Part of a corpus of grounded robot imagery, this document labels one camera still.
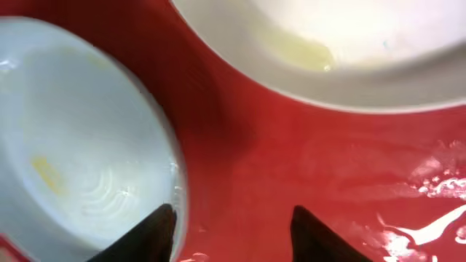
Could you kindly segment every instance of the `red table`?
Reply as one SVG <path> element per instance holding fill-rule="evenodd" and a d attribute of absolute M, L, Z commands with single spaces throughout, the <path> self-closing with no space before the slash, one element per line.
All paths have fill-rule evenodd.
<path fill-rule="evenodd" d="M 213 54 L 167 0 L 0 0 L 0 15 L 76 33 L 163 106 L 189 173 L 180 261 L 291 261 L 297 204 L 376 261 L 465 261 L 466 108 L 363 116 L 284 98 Z"/>

